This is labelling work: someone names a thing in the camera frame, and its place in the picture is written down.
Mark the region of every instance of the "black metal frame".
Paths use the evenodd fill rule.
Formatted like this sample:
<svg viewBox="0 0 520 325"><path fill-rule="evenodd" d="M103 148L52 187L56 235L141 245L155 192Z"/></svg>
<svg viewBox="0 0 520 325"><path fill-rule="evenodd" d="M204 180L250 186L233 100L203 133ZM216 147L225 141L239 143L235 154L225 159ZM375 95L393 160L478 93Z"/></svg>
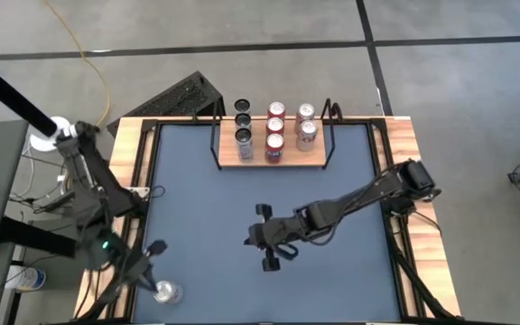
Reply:
<svg viewBox="0 0 520 325"><path fill-rule="evenodd" d="M381 166L380 161L378 159L378 151L376 149L376 136L374 130L377 129L380 134L380 140L383 144L383 151L386 157L386 163L392 164L393 161L393 155L390 148L388 133L386 129L386 124L384 118L344 118L341 114L341 111L338 111L338 114L336 117L334 117L334 109L331 109L334 107L334 105L330 106L329 101L327 100L327 103L329 104L328 110L329 110L329 125L336 124L336 125L363 125L367 129L367 140L370 147L370 153L371 153L371 159L373 161L373 167L375 170L375 174L378 174L381 172ZM160 144L160 133L162 132L162 128L165 125L212 125L212 129L215 128L215 125L217 123L217 120L215 118L211 120L197 120L197 119L186 119L182 121L178 120L144 120L142 124L142 134L140 136L140 145L138 146L136 161L134 165L134 173L133 173L133 181L137 180L139 178L139 172L142 169L142 160L144 156L144 147L145 147L145 141L147 138L147 131L153 130L153 142L152 142L152 151L151 156L148 164L148 171L146 175L147 179L147 187L153 186L153 176L154 176L154 169L156 166L156 161L158 159L158 149ZM215 163L218 163L217 156L214 155ZM390 211L387 211L386 207L381 204L381 213L383 215L383 222L385 226L385 235L386 235L386 241L388 244L389 236L394 236L393 228L391 225L391 217L392 214ZM146 226L146 220L140 219L140 225L137 229L136 237L140 237L141 240L144 240L144 233L145 233L145 226ZM406 255L407 261L412 266L412 268L416 271L416 267L414 264L414 256L413 256L413 248L410 241L410 236L408 232L408 226L404 222L404 220L399 219L399 227L401 229L398 236L401 237L401 240L403 242L404 246L404 253ZM127 234L123 234L123 239L127 241L129 239L129 231ZM406 299L404 297L404 286L403 286L403 278L400 274L399 268L396 264L396 261L392 257L391 253L391 266L392 266L392 272L393 272L393 279L395 282L395 297L398 304L399 314L401 319L409 317L408 310L406 308ZM418 292L413 289L413 298L414 298L414 304L416 306L416 313L420 317L424 317L426 315L424 310L424 303L422 302ZM136 296L136 289L130 288L128 291L128 296L126 297L125 301L125 314L124 318L132 321L133 316L133 310L135 306L135 296ZM111 313L107 314L107 317L114 317L113 310Z"/></svg>

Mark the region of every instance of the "wooden shelf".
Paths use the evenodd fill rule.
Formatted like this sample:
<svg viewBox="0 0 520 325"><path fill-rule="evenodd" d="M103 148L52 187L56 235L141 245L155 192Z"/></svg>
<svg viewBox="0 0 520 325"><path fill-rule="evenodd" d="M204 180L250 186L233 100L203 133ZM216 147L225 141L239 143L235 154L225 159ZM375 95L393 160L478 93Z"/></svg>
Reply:
<svg viewBox="0 0 520 325"><path fill-rule="evenodd" d="M293 167L293 166L324 166L326 150L324 148L324 130L322 121L314 120L318 133L314 140L314 148L303 152L296 148L296 133L294 132L295 116L287 116L284 121L284 150L279 163L269 163L265 159L266 120L253 116L252 146L254 157L240 160L236 144L236 125L234 119L223 119L220 122L220 140L218 161L222 167Z"/></svg>

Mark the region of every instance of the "can rack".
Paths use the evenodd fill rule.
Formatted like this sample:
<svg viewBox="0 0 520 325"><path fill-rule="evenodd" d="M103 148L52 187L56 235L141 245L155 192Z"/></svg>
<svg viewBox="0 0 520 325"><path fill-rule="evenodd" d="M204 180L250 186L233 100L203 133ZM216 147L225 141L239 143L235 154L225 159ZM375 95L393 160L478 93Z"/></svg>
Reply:
<svg viewBox="0 0 520 325"><path fill-rule="evenodd" d="M326 169L336 149L334 125L342 122L342 112L339 104L331 104L330 98L326 99L320 118L314 120L319 128L319 132L314 140L314 148L308 152L303 152L296 148L295 118L296 116L285 117L283 158L279 163L270 163L265 159L265 125L267 116L252 116L254 157L241 160L238 157L237 144L234 139L236 132L234 118L219 116L219 119L217 119L217 109L214 107L210 150L218 169L221 170L223 167L321 167ZM325 141L325 125L329 126L330 144L326 144Z"/></svg>

